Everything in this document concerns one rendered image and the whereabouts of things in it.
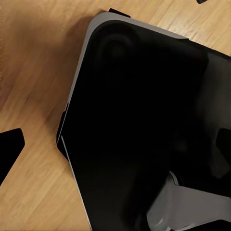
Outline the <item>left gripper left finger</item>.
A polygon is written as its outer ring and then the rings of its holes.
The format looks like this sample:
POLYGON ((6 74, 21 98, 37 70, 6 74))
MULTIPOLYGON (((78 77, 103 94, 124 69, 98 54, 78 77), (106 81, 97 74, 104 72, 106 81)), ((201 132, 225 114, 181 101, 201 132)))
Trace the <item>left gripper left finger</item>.
POLYGON ((25 146, 21 128, 0 133, 0 186, 25 146))

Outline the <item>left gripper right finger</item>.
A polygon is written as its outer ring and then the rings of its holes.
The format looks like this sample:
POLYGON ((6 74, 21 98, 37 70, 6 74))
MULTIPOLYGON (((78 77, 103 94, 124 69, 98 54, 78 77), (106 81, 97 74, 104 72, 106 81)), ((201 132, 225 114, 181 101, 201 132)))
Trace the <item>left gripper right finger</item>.
POLYGON ((220 128, 217 134, 216 146, 231 167, 231 130, 220 128))

